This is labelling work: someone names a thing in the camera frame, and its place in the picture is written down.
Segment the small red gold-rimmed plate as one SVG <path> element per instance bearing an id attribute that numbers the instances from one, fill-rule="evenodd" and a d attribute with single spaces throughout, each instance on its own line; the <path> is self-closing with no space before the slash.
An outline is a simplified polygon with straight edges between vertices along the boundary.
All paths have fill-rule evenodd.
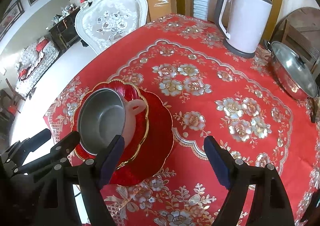
<path id="1" fill-rule="evenodd" d="M 125 151 L 117 169 L 133 161 L 149 131 L 149 106 L 138 87 L 114 79 L 101 82 L 80 101 L 72 130 L 80 133 L 75 154 L 81 160 L 94 158 L 117 131 L 125 139 Z"/>

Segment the pink steel-lined bowl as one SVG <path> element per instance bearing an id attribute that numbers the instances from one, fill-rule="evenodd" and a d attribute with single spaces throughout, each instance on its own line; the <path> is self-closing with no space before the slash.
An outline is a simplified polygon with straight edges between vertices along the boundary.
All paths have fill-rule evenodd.
<path id="1" fill-rule="evenodd" d="M 86 152 L 96 156 L 120 135 L 127 147 L 135 134 L 136 115 L 145 109 L 143 100 L 127 101 L 113 89 L 94 91 L 83 103 L 78 116 L 80 144 Z"/>

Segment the large red glass plate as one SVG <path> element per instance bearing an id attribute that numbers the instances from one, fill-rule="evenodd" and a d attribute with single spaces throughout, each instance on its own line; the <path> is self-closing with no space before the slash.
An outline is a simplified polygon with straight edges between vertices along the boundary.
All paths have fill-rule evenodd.
<path id="1" fill-rule="evenodd" d="M 174 144 L 172 117 L 154 93 L 142 91 L 149 105 L 149 131 L 137 157 L 114 171 L 110 184 L 134 186 L 153 177 L 164 165 Z"/>

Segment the floral sofa with red cushions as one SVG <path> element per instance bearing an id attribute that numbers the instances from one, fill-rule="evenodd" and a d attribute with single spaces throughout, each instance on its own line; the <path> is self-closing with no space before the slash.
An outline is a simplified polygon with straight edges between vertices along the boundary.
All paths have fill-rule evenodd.
<path id="1" fill-rule="evenodd" d="M 15 64 L 18 75 L 15 91 L 26 98 L 35 84 L 58 58 L 59 53 L 55 43 L 45 36 L 23 48 Z"/>

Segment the dark wooden sideboard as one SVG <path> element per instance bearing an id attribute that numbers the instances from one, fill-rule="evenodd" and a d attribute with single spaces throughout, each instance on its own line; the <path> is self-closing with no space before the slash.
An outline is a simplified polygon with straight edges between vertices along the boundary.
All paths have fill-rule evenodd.
<path id="1" fill-rule="evenodd" d="M 80 41 L 80 37 L 75 29 L 75 18 L 79 11 L 80 8 L 78 7 L 48 29 L 51 39 L 62 52 L 65 52 L 74 43 Z"/>

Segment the steel pot with glass lid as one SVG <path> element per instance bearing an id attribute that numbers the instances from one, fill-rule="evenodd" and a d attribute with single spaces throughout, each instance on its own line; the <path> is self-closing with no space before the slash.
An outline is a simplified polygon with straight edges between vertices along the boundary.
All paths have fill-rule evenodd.
<path id="1" fill-rule="evenodd" d="M 289 96 L 295 100 L 319 96 L 311 71 L 295 51 L 278 41 L 264 40 L 264 46 L 271 53 L 270 64 L 276 80 Z"/>

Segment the framed floral painting lower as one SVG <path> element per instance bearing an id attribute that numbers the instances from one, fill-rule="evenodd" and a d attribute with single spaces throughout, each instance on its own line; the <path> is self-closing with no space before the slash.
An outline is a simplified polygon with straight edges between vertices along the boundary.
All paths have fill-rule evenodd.
<path id="1" fill-rule="evenodd" d="M 1 25 L 0 25 L 0 40 L 6 35 L 13 24 L 21 17 L 24 13 L 24 9 L 21 0 L 16 0 L 14 4 L 4 14 Z"/>

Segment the white ornate chair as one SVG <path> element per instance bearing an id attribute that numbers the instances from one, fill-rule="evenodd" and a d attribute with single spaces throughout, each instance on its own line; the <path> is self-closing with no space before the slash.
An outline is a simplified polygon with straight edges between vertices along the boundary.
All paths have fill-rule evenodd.
<path id="1" fill-rule="evenodd" d="M 99 55 L 146 24 L 147 0 L 86 0 L 75 18 L 79 37 Z"/>

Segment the red floral tablecloth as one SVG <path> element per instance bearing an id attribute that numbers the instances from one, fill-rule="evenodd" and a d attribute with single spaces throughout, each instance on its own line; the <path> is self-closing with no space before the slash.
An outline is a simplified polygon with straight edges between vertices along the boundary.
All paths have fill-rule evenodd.
<path id="1" fill-rule="evenodd" d="M 101 192 L 117 225 L 212 224 L 227 190 L 204 152 L 206 136 L 248 165 L 272 164 L 301 225 L 319 188 L 319 127 L 310 121 L 308 102 L 277 85 L 269 58 L 262 48 L 252 59 L 233 55 L 212 23 L 164 16 L 85 66 L 44 119 L 59 141 L 73 131 L 86 93 L 114 79 L 156 94 L 168 109 L 174 144 L 162 168 L 137 185 L 109 184 Z"/>

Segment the white electric kettle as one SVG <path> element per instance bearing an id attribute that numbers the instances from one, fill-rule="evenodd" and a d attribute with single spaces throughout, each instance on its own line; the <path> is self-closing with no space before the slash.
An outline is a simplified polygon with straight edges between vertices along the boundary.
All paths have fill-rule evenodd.
<path id="1" fill-rule="evenodd" d="M 235 55 L 253 58 L 271 9 L 270 0 L 217 0 L 214 23 L 224 46 Z"/>

